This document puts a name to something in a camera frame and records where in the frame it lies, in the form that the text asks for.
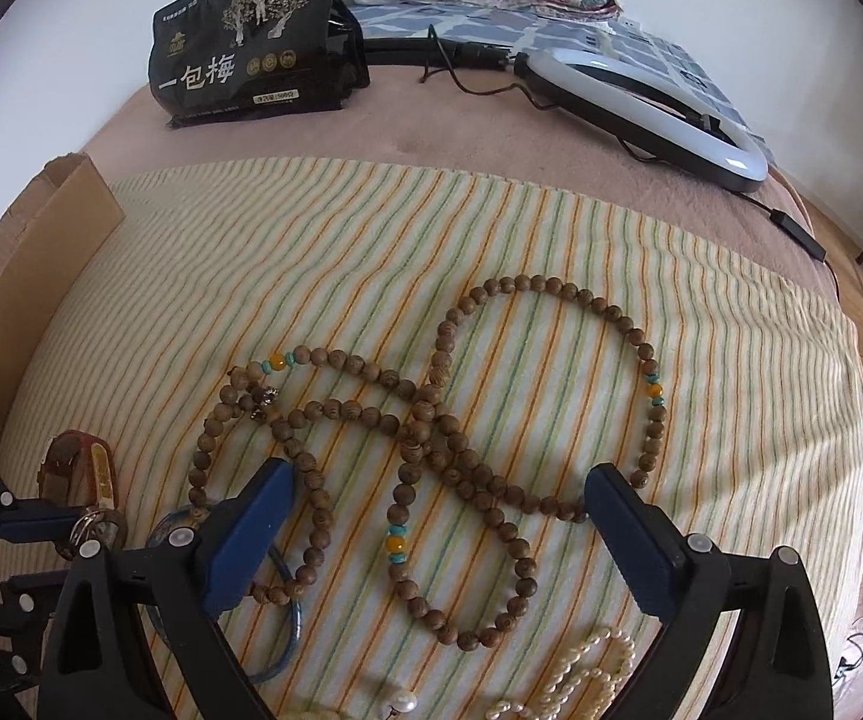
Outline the red strap wristwatch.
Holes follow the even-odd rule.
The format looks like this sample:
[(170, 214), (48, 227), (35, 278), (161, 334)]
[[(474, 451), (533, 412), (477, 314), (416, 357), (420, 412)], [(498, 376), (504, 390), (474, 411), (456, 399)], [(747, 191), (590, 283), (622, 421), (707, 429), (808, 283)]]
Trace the red strap wristwatch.
[(50, 441), (38, 472), (39, 496), (59, 507), (80, 507), (70, 533), (54, 546), (72, 559), (80, 546), (97, 539), (109, 548), (122, 548), (127, 522), (119, 511), (112, 450), (106, 440), (70, 429)]

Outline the white pearl earring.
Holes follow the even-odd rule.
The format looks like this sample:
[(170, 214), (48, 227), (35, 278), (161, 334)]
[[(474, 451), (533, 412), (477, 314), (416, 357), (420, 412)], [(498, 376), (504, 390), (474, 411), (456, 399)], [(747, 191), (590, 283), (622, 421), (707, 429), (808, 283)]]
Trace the white pearl earring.
[(381, 709), (379, 709), (379, 717), (384, 720), (391, 718), (402, 718), (404, 715), (409, 715), (418, 706), (418, 697), (415, 692), (404, 688), (392, 688), (384, 692)]

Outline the brown cardboard box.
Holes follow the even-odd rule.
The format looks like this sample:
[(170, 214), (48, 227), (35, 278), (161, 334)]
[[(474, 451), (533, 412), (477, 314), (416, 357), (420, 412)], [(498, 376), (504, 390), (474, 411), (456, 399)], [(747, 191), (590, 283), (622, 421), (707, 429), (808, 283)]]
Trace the brown cardboard box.
[(49, 161), (0, 218), (0, 440), (52, 317), (123, 219), (82, 153)]

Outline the striped yellow cloth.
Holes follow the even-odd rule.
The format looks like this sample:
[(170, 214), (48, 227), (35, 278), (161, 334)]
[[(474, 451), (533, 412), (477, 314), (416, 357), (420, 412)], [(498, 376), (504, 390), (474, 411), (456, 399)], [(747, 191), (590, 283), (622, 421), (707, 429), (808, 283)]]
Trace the striped yellow cloth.
[(557, 188), (278, 158), (148, 172), (23, 377), (0, 472), (106, 440), (134, 544), (298, 463), (287, 717), (591, 718), (656, 634), (580, 517), (610, 463), (681, 530), (804, 559), (830, 644), (863, 564), (863, 369), (830, 299)]

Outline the brown blanket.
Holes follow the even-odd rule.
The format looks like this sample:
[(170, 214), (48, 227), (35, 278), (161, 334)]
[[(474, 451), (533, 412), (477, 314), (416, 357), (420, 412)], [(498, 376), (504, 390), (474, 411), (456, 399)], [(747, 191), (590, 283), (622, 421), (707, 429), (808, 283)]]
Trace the brown blanket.
[(502, 78), (469, 73), (459, 91), (445, 75), (379, 67), (342, 109), (262, 121), (173, 128), (148, 89), (139, 89), (85, 145), (103, 177), (246, 158), (319, 156), (484, 172), (588, 195), (724, 245), (768, 270), (835, 298), (824, 265), (767, 216), (778, 208), (801, 226), (801, 200), (768, 179), (759, 192), (729, 193), (666, 166), (635, 160), (600, 128), (560, 110), (541, 112)]

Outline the black snack bag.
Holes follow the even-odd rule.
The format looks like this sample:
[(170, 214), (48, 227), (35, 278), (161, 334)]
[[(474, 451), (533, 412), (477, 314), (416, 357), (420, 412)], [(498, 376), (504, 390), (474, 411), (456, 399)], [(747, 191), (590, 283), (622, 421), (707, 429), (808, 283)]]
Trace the black snack bag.
[(176, 0), (153, 15), (148, 87), (173, 128), (337, 110), (369, 84), (344, 0)]

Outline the blue checkered mattress sheet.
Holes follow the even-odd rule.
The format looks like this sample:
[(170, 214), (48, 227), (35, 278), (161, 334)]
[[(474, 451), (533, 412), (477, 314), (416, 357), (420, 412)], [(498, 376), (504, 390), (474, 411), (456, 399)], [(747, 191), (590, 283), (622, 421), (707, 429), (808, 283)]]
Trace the blue checkered mattress sheet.
[(749, 128), (731, 99), (687, 50), (628, 21), (578, 25), (550, 20), (529, 10), (454, 4), (355, 5), (352, 13), (363, 29), (363, 36), (383, 44), (379, 52), (388, 55), (391, 62), (399, 55), (406, 55), (406, 59), (417, 60), (417, 64), (428, 60), (438, 64), (440, 52), (420, 46), (430, 32), (440, 37), (456, 68), (472, 65), (471, 57), (463, 49), (466, 44), (492, 46), (508, 55), (532, 54), (537, 50), (579, 50), (655, 73), (713, 107), (721, 119), (733, 122), (741, 130)]

